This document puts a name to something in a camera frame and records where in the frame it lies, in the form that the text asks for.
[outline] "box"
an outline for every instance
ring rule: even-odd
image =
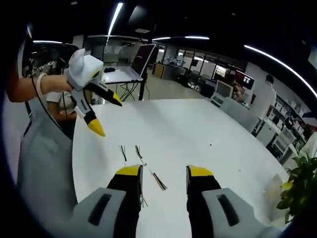
[[[281,111],[281,114],[286,117],[287,110],[284,107],[282,107],[280,111]]]
[[[294,109],[296,108],[296,103],[294,101],[291,102],[291,107]]]
[[[274,117],[275,117],[275,114],[274,114],[274,113],[271,113],[271,114],[268,116],[268,118],[269,118],[270,120],[273,120]]]
[[[275,103],[275,109],[277,109],[278,111],[280,111],[281,108],[282,108],[282,104],[276,102],[276,103]]]
[[[300,125],[299,125],[299,123],[298,123],[298,122],[295,122],[295,124],[294,124],[294,126],[293,126],[293,127],[294,127],[294,129],[295,129],[295,130],[297,130],[297,131],[298,131],[298,128],[300,127]]]
[[[304,129],[301,127],[301,126],[299,126],[299,128],[298,128],[298,133],[301,135],[301,134],[303,134],[303,132],[304,132]]]

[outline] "person's arm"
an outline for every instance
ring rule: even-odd
[[[242,101],[242,94],[240,93],[239,89],[237,86],[233,86],[233,91],[237,94],[238,96],[238,100],[241,100]]]
[[[66,120],[76,120],[76,116],[77,116],[76,113],[71,113],[67,115],[61,114],[59,104],[56,102],[48,102],[48,109],[57,122],[66,121]]]
[[[70,92],[72,87],[67,82],[66,75],[45,75],[41,81],[41,91],[43,94],[49,92]],[[11,102],[25,102],[37,96],[31,78],[19,78],[18,73],[13,69],[9,73],[6,93]]]
[[[272,110],[273,110],[273,105],[270,105],[270,107],[268,108],[268,111],[266,113],[267,117],[271,114]]]

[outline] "potted plant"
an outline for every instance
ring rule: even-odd
[[[298,167],[288,169],[289,179],[282,185],[281,201],[277,205],[278,209],[289,208],[285,215],[286,224],[291,221],[290,216],[295,216],[303,210],[317,185],[317,157],[310,158],[307,154],[293,160]]]

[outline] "ceiling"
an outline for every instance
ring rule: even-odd
[[[74,35],[105,35],[119,1],[55,2],[39,6],[49,20],[33,20],[34,39],[71,43]],[[247,44],[278,58],[303,76],[317,91],[317,72],[307,60],[311,46],[317,45],[314,8],[302,1],[297,5],[287,1],[256,1],[256,5],[244,1],[231,4],[202,0],[121,2],[124,5],[111,34],[146,39],[208,36],[210,40],[207,41],[174,38],[162,43],[253,62],[289,86],[310,108],[316,107],[316,98],[297,77],[271,59],[243,47]],[[137,5],[146,10],[141,18],[132,15]],[[149,29],[150,33],[136,33],[136,28]]]

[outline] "tabletop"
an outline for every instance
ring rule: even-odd
[[[269,180],[288,175],[265,147],[235,120],[204,99],[146,100],[93,106],[105,137],[76,121],[73,178],[78,202],[107,187],[124,167],[118,148],[124,145],[127,166],[140,164],[135,145],[148,165],[143,172],[142,208],[137,237],[191,237],[186,210],[186,166],[205,167],[220,186],[232,189],[269,224],[263,191]],[[162,191],[149,172],[168,187]]]

